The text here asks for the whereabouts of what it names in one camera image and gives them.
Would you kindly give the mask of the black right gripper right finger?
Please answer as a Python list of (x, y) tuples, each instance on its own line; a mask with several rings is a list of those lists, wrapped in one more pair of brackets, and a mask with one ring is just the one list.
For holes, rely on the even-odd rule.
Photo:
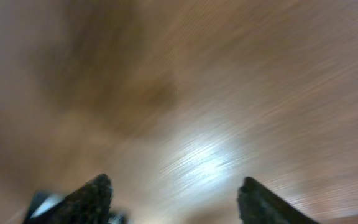
[(237, 202), (244, 224), (318, 224), (252, 177), (239, 187)]

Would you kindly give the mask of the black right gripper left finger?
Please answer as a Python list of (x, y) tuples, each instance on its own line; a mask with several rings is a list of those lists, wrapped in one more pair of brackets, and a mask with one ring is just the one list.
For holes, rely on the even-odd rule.
[(106, 174), (68, 195), (40, 190), (32, 197), (23, 224), (107, 223), (112, 196), (112, 183)]

